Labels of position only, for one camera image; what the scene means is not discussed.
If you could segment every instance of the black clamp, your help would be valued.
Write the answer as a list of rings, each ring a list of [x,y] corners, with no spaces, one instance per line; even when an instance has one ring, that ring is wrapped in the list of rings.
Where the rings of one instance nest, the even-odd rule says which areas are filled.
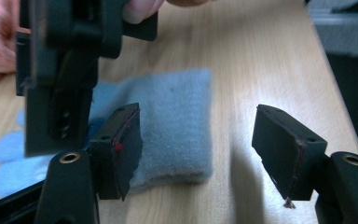
[[[157,14],[140,24],[126,23],[121,11],[127,2],[21,0],[20,24],[31,28],[17,41],[27,156],[82,148],[99,57],[118,57],[123,35],[156,38]]]
[[[309,201],[315,189],[319,223],[358,224],[358,155],[340,151],[327,157],[322,137],[268,105],[257,107],[252,147],[286,200],[285,207]]]
[[[122,199],[142,155],[138,104],[117,109],[88,150],[51,159],[45,181],[0,200],[0,223],[99,223],[98,201]]]

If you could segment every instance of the table surface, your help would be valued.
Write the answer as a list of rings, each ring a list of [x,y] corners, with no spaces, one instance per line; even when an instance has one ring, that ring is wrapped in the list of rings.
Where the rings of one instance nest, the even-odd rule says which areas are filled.
[[[328,142],[327,154],[358,154],[347,110],[301,1],[227,0],[202,7],[165,4],[158,38],[125,38],[119,59],[101,60],[104,80],[208,67],[213,73],[212,178],[155,187],[100,202],[102,223],[316,223],[311,202],[284,200],[251,147],[256,106],[285,110]],[[23,98],[0,82],[0,137],[19,130]]]

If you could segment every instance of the screw hole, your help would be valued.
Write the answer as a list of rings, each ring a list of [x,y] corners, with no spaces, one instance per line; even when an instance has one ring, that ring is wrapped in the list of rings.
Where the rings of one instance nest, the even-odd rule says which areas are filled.
[[[80,158],[80,155],[75,152],[67,153],[60,157],[60,163],[71,163],[77,161]]]
[[[109,135],[104,135],[104,136],[101,137],[101,139],[102,140],[108,140],[108,139],[110,139],[110,136]]]
[[[344,155],[343,156],[344,161],[346,161],[347,163],[350,163],[352,165],[356,165],[358,166],[358,158],[354,157],[352,155]]]

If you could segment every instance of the black plastic part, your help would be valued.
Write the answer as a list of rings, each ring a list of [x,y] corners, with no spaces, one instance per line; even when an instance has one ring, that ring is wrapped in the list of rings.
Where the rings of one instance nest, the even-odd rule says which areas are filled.
[[[30,56],[30,38],[29,34],[17,33],[16,42],[16,93],[23,96],[24,82],[27,77],[31,76],[31,56]]]
[[[123,21],[123,35],[137,39],[153,41],[157,37],[158,13],[140,22],[131,24]]]
[[[318,212],[319,222],[332,223],[334,220],[337,223],[358,223],[358,155],[336,152],[331,155],[326,167],[325,172],[338,206],[335,210],[330,209],[330,212]],[[320,194],[319,197],[324,200],[331,195]],[[319,202],[318,206],[326,207],[326,203]]]
[[[286,112],[259,105],[252,147],[284,199],[308,201],[312,168],[324,159],[327,142]]]
[[[342,223],[342,214],[339,204],[331,185],[330,175],[327,166],[330,158],[324,156],[322,161],[317,161],[312,170],[311,180],[316,191],[319,193],[315,204],[316,215],[319,224]]]
[[[98,58],[91,51],[70,49],[62,55],[55,91],[91,90],[98,82]]]
[[[20,27],[22,28],[31,28],[29,9],[29,0],[20,0]]]
[[[33,223],[43,181],[0,200],[0,223]]]
[[[48,49],[42,42],[43,27],[46,21],[46,4],[44,0],[29,1],[31,22],[31,77],[38,86],[53,87],[59,69],[60,53]]]
[[[87,151],[63,152],[50,161],[34,223],[99,223]]]
[[[96,169],[100,199],[125,199],[142,155],[138,104],[117,109],[91,138],[89,152]]]
[[[54,92],[29,83],[25,101],[25,155],[38,156],[84,146],[92,90]]]
[[[117,58],[121,49],[122,7],[128,0],[43,0],[44,42],[57,49],[87,49]]]

